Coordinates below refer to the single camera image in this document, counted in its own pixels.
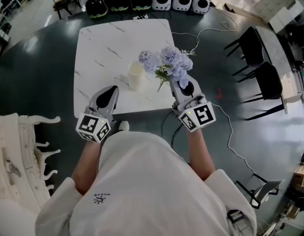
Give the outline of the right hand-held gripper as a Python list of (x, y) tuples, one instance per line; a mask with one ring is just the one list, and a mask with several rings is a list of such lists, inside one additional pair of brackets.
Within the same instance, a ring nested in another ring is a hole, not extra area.
[(175, 99), (172, 110), (180, 122), (194, 132), (216, 121), (211, 102), (206, 100), (198, 82), (187, 75), (188, 85), (182, 88), (174, 77), (169, 77), (172, 95)]

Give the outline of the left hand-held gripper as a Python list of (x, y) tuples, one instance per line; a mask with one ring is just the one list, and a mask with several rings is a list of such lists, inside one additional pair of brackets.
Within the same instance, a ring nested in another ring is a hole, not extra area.
[(76, 125), (76, 132), (81, 138), (94, 143), (104, 140), (116, 123), (113, 111), (118, 97), (118, 86), (105, 87), (93, 95)]

